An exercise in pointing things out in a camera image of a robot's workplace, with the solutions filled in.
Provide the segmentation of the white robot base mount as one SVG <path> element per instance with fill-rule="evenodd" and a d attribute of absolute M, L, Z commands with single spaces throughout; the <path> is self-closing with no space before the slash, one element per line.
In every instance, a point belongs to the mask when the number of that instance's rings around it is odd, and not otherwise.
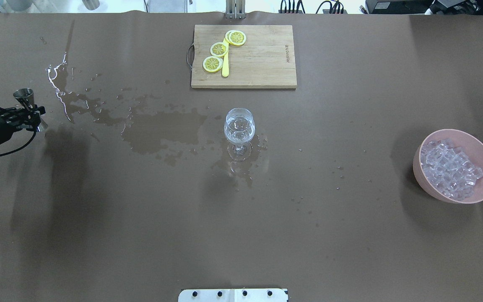
<path fill-rule="evenodd" d="M 178 296 L 179 302 L 289 302 L 287 289 L 186 289 Z"/>

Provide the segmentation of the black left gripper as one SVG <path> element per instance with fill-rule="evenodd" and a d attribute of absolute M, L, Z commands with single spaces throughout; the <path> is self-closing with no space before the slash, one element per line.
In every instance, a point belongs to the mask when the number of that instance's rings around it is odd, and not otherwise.
<path fill-rule="evenodd" d="M 46 113 L 44 106 L 0 108 L 0 145 L 23 130 L 42 131 L 42 115 Z"/>

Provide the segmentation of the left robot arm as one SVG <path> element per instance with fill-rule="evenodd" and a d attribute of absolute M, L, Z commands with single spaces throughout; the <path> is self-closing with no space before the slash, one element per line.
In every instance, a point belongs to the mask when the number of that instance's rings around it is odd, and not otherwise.
<path fill-rule="evenodd" d="M 36 134 L 41 131 L 42 115 L 46 114 L 43 106 L 35 107 L 32 111 L 27 108 L 0 108 L 0 145 L 10 141 L 12 136 L 21 130 L 32 133 L 31 137 L 20 147 L 0 153 L 0 157 L 17 153 L 28 147 L 35 139 Z"/>

